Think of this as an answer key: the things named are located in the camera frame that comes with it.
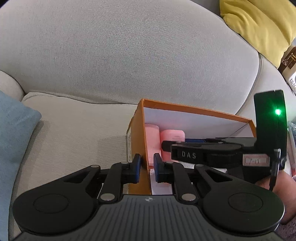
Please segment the person's right hand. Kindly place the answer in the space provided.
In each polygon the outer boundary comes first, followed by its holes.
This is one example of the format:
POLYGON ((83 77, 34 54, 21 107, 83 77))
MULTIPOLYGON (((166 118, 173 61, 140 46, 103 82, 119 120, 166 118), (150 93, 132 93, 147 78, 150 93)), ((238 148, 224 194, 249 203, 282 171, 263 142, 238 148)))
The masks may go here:
POLYGON ((295 186, 295 180, 288 173, 279 171, 273 192, 285 205, 285 214, 281 221, 285 225, 295 217, 295 186))

